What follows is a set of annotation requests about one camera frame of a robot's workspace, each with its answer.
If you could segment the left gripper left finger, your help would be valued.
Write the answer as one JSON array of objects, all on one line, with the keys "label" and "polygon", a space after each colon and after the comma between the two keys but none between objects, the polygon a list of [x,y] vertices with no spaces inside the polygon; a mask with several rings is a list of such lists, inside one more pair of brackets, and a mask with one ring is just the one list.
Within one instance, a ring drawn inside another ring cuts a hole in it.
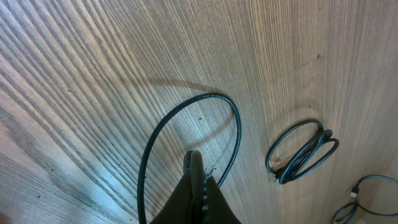
[{"label": "left gripper left finger", "polygon": [[190,174],[184,174],[152,224],[187,224],[191,221],[192,186]]}]

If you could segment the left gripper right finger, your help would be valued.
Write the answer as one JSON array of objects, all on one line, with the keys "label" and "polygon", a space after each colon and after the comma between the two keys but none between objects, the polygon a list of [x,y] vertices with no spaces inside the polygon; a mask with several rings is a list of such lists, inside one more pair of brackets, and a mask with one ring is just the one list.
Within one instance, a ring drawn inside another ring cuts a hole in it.
[{"label": "left gripper right finger", "polygon": [[206,224],[241,224],[230,209],[218,184],[211,174],[205,176],[203,222]]}]

